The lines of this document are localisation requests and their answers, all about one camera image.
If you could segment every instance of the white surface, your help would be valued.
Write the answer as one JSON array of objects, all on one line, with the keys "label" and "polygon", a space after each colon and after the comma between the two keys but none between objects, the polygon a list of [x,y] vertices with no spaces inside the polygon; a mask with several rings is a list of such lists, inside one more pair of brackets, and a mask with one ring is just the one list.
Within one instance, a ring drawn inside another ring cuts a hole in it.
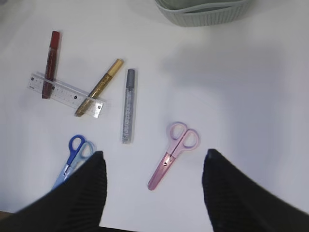
[{"label": "white surface", "polygon": [[[208,148],[309,213],[308,1],[258,0],[244,19],[204,28],[172,25],[150,0],[17,2],[0,20],[0,210],[46,194],[80,133],[107,162],[101,225],[212,231],[201,186]],[[63,33],[58,80],[90,91],[125,59],[101,95],[108,107],[99,119],[76,118],[27,89],[30,73],[45,70],[54,29]],[[139,80],[133,145],[120,134],[127,68]],[[201,146],[150,192],[173,121],[198,130]]]}]

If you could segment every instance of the clear plastic ruler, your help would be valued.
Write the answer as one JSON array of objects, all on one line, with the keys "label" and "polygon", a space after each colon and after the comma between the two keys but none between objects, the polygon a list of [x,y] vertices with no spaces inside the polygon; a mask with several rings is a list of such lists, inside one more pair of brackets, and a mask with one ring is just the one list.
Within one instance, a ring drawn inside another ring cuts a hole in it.
[{"label": "clear plastic ruler", "polygon": [[75,88],[64,82],[46,80],[43,73],[32,73],[28,88],[42,94],[44,81],[53,85],[52,94],[50,96],[51,99],[77,109],[82,104],[82,102],[88,98],[92,101],[92,104],[86,110],[85,114],[91,115],[95,118],[99,117],[104,105],[104,101],[90,98],[88,97],[88,93],[85,91]]}]

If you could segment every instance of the silver glitter pen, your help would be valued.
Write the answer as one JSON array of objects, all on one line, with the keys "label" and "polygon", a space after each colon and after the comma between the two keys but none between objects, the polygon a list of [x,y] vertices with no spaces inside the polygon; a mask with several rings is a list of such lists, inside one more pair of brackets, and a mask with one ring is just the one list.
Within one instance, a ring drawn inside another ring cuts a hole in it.
[{"label": "silver glitter pen", "polygon": [[132,142],[132,128],[134,116],[134,87],[135,87],[135,70],[129,69],[127,71],[126,79],[126,99],[124,123],[122,130],[122,143],[129,144]]}]

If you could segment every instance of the glitter glue pen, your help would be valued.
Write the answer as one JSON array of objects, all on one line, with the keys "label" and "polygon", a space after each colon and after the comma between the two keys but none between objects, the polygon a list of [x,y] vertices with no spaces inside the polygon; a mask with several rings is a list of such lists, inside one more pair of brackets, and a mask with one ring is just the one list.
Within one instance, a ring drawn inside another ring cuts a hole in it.
[{"label": "glitter glue pen", "polygon": [[[52,38],[49,45],[49,53],[47,58],[47,65],[45,71],[45,78],[49,81],[54,81],[56,64],[57,64],[57,52],[59,47],[60,33],[58,31],[53,31]],[[44,82],[42,89],[42,98],[49,99],[52,94],[53,85]]]},{"label": "glitter glue pen", "polygon": [[122,130],[122,143],[129,144],[132,142],[132,128],[134,116],[134,87],[135,87],[135,70],[129,69],[127,71],[126,79],[126,99],[124,122]]}]

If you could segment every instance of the gray plastic basket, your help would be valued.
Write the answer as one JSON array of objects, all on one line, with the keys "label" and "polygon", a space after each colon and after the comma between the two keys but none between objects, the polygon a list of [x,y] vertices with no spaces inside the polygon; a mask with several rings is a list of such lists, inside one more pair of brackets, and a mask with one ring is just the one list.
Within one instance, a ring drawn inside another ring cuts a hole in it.
[{"label": "gray plastic basket", "polygon": [[254,0],[155,0],[159,10],[181,27],[232,22],[243,16]]}]

